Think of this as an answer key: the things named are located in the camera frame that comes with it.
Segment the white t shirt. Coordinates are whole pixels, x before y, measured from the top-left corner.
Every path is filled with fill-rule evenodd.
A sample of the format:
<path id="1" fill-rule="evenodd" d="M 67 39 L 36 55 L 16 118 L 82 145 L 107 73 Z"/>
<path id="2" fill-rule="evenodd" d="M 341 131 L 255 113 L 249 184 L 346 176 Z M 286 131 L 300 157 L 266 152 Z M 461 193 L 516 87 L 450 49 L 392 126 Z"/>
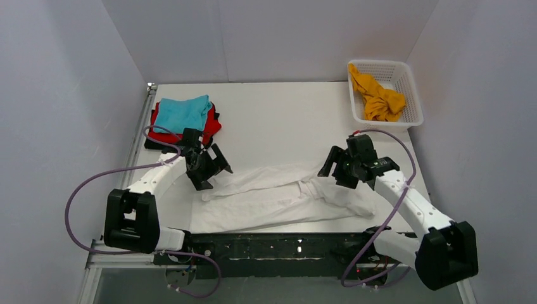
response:
<path id="1" fill-rule="evenodd" d="M 210 181 L 213 189 L 203 191 L 193 205 L 190 231 L 236 232 L 375 216 L 369 189 L 339 186 L 333 177 L 319 177 L 319 168 L 308 161 L 218 174 Z"/>

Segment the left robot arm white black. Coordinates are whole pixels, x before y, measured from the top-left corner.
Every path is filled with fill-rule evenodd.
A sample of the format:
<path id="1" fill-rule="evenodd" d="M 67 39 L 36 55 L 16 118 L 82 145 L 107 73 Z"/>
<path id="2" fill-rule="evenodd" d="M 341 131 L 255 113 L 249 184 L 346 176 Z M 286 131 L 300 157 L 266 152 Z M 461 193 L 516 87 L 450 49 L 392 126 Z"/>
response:
<path id="1" fill-rule="evenodd" d="M 156 163 L 125 189 L 112 190 L 107 199 L 104 243 L 113 248 L 138 253 L 179 251 L 188 231 L 167 227 L 158 216 L 158 200 L 183 175 L 195 190 L 212 189 L 210 178 L 231 166 L 214 142 L 204 144 L 203 135 L 186 128 L 173 144 L 163 148 Z"/>

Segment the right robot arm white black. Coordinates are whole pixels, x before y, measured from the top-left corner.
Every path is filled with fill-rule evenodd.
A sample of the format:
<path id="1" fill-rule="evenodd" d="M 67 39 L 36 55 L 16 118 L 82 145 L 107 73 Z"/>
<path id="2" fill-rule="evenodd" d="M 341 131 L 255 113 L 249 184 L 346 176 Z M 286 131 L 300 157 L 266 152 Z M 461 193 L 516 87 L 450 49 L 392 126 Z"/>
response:
<path id="1" fill-rule="evenodd" d="M 479 264 L 473 226 L 454 221 L 415 190 L 411 183 L 416 171 L 405 177 L 391 158 L 378 157 L 369 132 L 349 135 L 345 149 L 333 146 L 318 172 L 350 189 L 363 182 L 393 207 L 381 225 L 366 231 L 369 237 L 345 268 L 341 285 L 349 286 L 348 274 L 370 248 L 415 270 L 433 291 L 476 276 Z"/>

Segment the folded red t shirt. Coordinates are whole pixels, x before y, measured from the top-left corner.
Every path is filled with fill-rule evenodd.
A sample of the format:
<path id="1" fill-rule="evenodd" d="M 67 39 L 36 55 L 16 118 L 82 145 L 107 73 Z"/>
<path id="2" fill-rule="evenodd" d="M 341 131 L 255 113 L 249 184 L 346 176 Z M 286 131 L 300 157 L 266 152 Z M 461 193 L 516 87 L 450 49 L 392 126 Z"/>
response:
<path id="1" fill-rule="evenodd" d="M 203 130 L 203 140 L 202 143 L 204 146 L 210 146 L 213 142 L 214 135 L 222 128 L 222 125 L 218 121 L 218 118 L 220 114 L 216 111 L 216 107 L 213 103 L 211 103 L 211 109 L 208 112 L 208 116 L 205 123 L 205 128 Z M 174 136 L 172 134 L 162 134 L 157 133 L 153 129 L 151 129 L 148 132 L 149 138 L 157 138 L 157 137 L 164 137 L 164 136 Z M 182 138 L 182 134 L 176 134 L 174 137 L 180 137 Z"/>

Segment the folded black t shirt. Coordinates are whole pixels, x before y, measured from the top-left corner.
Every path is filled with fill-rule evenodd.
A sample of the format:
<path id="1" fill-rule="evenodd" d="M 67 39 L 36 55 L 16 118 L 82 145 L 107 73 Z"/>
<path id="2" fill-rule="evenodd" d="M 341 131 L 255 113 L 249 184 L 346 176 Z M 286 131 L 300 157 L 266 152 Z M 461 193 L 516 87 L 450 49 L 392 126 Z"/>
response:
<path id="1" fill-rule="evenodd" d="M 171 149 L 174 151 L 174 149 L 171 147 L 171 145 L 176 145 L 180 141 L 180 137 L 174 137 L 174 136 L 164 136 L 164 137 L 157 137 L 157 138 L 146 138 L 144 142 L 144 147 L 146 149 L 150 150 L 163 150 L 163 149 Z"/>

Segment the folded cyan t shirt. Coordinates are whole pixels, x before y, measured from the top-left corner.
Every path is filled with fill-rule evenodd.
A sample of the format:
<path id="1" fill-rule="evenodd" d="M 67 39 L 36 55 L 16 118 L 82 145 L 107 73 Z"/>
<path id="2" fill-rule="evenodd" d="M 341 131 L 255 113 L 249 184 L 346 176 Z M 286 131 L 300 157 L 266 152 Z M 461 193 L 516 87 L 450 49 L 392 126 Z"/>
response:
<path id="1" fill-rule="evenodd" d="M 185 128 L 203 131 L 211 109 L 209 95 L 183 101 L 162 98 L 153 125 L 164 127 L 175 134 L 182 134 Z"/>

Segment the orange t shirt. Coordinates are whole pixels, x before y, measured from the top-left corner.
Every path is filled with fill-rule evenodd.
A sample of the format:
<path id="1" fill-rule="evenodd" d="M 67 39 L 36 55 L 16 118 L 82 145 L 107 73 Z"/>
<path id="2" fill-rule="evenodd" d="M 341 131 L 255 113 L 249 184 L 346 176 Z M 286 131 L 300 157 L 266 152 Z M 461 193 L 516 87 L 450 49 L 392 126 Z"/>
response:
<path id="1" fill-rule="evenodd" d="M 348 72 L 353 91 L 363 99 L 366 120 L 396 122 L 401 117 L 407 106 L 402 93 L 384 88 L 372 75 L 360 72 L 352 63 L 348 64 Z"/>

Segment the white plastic basket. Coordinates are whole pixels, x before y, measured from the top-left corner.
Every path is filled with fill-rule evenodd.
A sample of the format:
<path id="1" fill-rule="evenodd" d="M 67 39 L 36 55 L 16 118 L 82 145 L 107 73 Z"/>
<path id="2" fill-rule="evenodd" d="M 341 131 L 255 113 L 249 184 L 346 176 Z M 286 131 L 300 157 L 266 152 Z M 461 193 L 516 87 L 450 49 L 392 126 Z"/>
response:
<path id="1" fill-rule="evenodd" d="M 366 119 L 365 101 L 362 94 L 354 90 L 353 77 L 351 72 L 347 71 L 351 113 L 354 120 L 362 127 L 402 132 L 423 123 L 424 117 L 414 77 L 410 67 L 406 63 L 389 60 L 360 59 L 351 60 L 348 62 L 348 65 L 353 65 L 362 74 L 370 75 L 382 88 L 402 94 L 406 102 L 401 115 L 395 122 Z"/>

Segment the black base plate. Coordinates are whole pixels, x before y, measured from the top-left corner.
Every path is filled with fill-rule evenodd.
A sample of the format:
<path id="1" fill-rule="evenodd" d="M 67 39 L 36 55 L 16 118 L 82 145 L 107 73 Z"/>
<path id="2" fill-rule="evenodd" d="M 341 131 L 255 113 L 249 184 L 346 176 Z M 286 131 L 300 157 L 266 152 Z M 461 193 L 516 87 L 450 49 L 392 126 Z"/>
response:
<path id="1" fill-rule="evenodd" d="M 214 260 L 228 277 L 340 278 L 372 233 L 192 234 L 185 252 L 199 257 L 157 254 L 153 263 L 190 268 L 197 279 L 214 279 Z"/>

